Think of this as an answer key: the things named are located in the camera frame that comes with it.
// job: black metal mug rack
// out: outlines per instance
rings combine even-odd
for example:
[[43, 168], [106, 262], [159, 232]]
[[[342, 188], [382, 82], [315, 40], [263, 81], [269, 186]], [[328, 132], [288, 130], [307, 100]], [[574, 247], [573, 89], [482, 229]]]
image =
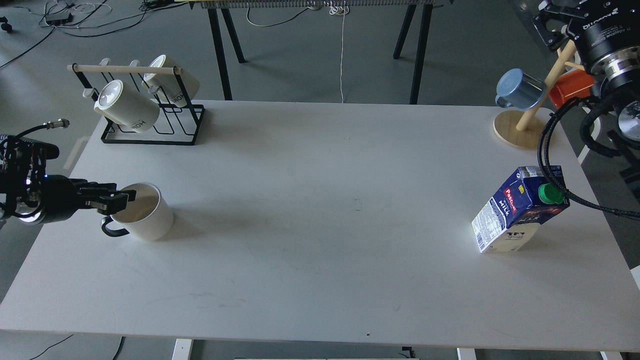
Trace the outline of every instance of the black metal mug rack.
[[126, 126], [116, 124], [111, 119], [107, 119], [107, 126], [102, 132], [100, 139], [104, 143], [138, 143], [138, 144], [156, 144], [156, 145], [194, 145], [202, 117], [204, 115], [204, 105], [193, 104], [191, 97], [187, 93], [187, 89], [182, 81], [182, 68], [180, 67], [139, 67], [139, 66], [112, 66], [112, 65], [73, 65], [67, 66], [67, 70], [76, 74], [84, 86], [83, 96], [90, 97], [93, 101], [98, 100], [99, 91], [92, 86], [89, 79], [85, 76], [85, 72], [99, 72], [102, 78], [109, 83], [115, 80], [114, 73], [128, 74], [136, 89], [140, 91], [140, 87], [134, 75], [137, 75], [147, 88], [152, 89], [147, 84], [144, 74], [162, 74], [173, 75], [184, 94], [187, 105], [180, 108], [174, 104], [163, 102], [158, 96], [159, 92], [164, 94], [165, 99], [169, 97], [162, 87], [153, 89], [153, 96], [162, 110], [160, 116], [152, 129], [142, 133], [137, 133], [128, 129]]

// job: white mug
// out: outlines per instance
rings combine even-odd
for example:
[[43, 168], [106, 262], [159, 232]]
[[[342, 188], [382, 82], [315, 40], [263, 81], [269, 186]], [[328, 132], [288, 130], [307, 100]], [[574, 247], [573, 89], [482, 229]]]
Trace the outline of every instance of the white mug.
[[137, 133], [149, 130], [160, 116], [160, 106], [122, 80], [110, 81], [93, 105], [98, 114]]
[[[171, 59], [167, 55], [160, 55], [155, 58], [154, 61], [149, 64], [149, 67], [179, 67], [178, 64]], [[193, 77], [190, 73], [186, 72], [184, 69], [182, 70], [182, 82], [184, 83], [184, 88], [187, 90], [187, 94], [189, 94], [189, 98], [193, 100], [193, 97], [200, 89], [200, 82]], [[144, 81], [142, 82], [142, 86], [150, 88], [151, 86], [157, 86], [162, 88], [158, 91], [158, 96], [160, 99], [170, 102], [179, 108], [183, 108], [187, 106], [187, 100], [184, 97], [184, 94], [180, 90], [180, 86], [178, 85], [178, 80], [174, 75], [161, 75], [161, 74], [145, 74], [143, 76]]]
[[[173, 225], [173, 212], [166, 204], [160, 189], [150, 183], [136, 183], [122, 189], [136, 190], [136, 200], [114, 215], [102, 219], [102, 231], [112, 238], [132, 234], [141, 240], [154, 241], [162, 238]], [[123, 229], [107, 228], [117, 222]]]

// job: power strip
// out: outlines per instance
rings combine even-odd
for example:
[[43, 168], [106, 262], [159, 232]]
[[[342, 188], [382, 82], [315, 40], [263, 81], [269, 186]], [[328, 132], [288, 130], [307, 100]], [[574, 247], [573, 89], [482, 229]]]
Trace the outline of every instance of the power strip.
[[63, 11], [60, 13], [53, 13], [51, 15], [45, 15], [44, 22], [49, 26], [60, 26], [73, 20], [74, 16], [71, 12]]

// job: black table leg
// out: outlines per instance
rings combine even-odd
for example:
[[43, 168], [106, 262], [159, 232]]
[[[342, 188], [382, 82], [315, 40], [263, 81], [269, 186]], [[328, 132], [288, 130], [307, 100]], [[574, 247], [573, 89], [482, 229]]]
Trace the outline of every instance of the black table leg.
[[404, 41], [406, 40], [406, 34], [409, 32], [409, 26], [411, 26], [411, 20], [413, 20], [413, 14], [415, 13], [415, 5], [409, 5], [406, 7], [406, 13], [404, 15], [404, 21], [402, 28], [400, 29], [400, 35], [398, 35], [398, 41], [396, 42], [396, 50], [394, 51], [394, 59], [400, 58]]
[[234, 51], [236, 52], [236, 58], [239, 63], [246, 63], [244, 55], [242, 54], [242, 49], [240, 48], [240, 41], [238, 41], [238, 34], [236, 33], [236, 27], [234, 26], [234, 20], [231, 18], [231, 13], [229, 12], [229, 9], [220, 9], [220, 11], [222, 12], [222, 18], [225, 19], [227, 31], [229, 31], [229, 37], [231, 38], [231, 44], [233, 44]]
[[218, 60], [222, 93], [225, 96], [225, 100], [233, 100], [231, 96], [231, 85], [229, 84], [227, 61], [225, 60], [225, 50], [222, 46], [222, 36], [220, 35], [218, 13], [216, 12], [216, 9], [207, 9], [207, 13], [209, 14], [209, 25], [211, 26], [211, 35], [213, 36], [213, 46], [216, 50], [216, 59]]
[[424, 66], [424, 54], [427, 51], [427, 38], [431, 25], [431, 12], [433, 4], [425, 4], [422, 9], [422, 22], [420, 23], [420, 35], [418, 37], [418, 51], [415, 55], [415, 67], [413, 68], [413, 83], [411, 84], [411, 98], [409, 104], [418, 103], [420, 81], [422, 80], [422, 67]]

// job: pascual logo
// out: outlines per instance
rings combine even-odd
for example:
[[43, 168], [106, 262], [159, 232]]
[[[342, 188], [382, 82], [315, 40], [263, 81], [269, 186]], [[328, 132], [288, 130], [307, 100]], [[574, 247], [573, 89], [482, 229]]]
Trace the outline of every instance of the pascual logo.
[[511, 188], [504, 189], [504, 195], [507, 197], [509, 206], [511, 206], [511, 211], [515, 214], [518, 210], [516, 209], [516, 204], [513, 201], [513, 194], [511, 193]]
[[599, 18], [598, 20], [594, 20], [592, 22], [590, 22], [589, 24], [586, 25], [582, 25], [582, 29], [583, 30], [587, 30], [588, 28], [590, 28], [591, 26], [594, 26], [597, 22], [602, 21], [603, 19], [606, 19], [612, 15], [617, 15], [618, 14], [618, 8], [613, 9], [612, 12], [608, 13], [607, 15], [604, 15], [603, 17]]

